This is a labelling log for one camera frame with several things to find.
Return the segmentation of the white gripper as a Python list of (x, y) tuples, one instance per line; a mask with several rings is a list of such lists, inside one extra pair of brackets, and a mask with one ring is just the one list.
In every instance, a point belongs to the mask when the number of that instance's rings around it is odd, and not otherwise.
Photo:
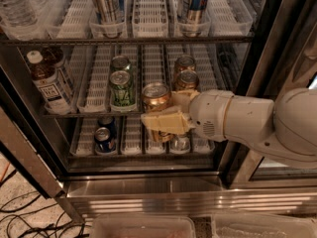
[(174, 106), (144, 113), (141, 121), (147, 129), (176, 135), (195, 128), (199, 137), (222, 142), (226, 140), (225, 115), (233, 97), (231, 91), (216, 89), (201, 93), (195, 89), (173, 91), (171, 98)]

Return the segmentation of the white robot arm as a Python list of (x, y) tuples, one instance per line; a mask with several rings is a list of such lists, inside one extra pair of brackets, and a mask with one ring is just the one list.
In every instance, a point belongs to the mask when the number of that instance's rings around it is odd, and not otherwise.
[(170, 134), (193, 130), (293, 168), (317, 168), (316, 89), (295, 88), (276, 101), (217, 89), (174, 92), (172, 100), (165, 110), (141, 116), (146, 128)]

